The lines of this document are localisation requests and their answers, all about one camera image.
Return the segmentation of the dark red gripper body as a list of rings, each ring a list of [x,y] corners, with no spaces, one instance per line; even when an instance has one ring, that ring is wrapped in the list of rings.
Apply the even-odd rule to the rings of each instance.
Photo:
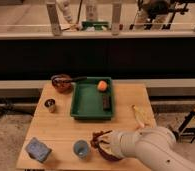
[[[100,144],[109,144],[109,131],[100,131],[100,132],[93,132],[92,139],[90,140],[90,145],[93,148],[99,148]]]

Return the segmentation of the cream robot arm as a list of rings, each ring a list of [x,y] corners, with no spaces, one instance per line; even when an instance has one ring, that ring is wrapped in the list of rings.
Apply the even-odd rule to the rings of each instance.
[[[174,134],[165,127],[100,131],[90,144],[108,161],[136,158],[152,171],[195,171],[195,164],[173,151]]]

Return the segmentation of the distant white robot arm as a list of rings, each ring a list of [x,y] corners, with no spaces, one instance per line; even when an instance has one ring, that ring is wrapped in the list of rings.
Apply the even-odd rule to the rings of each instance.
[[[56,0],[59,10],[65,21],[71,26],[72,29],[77,30],[78,25],[74,22],[73,16],[70,9],[70,0]]]

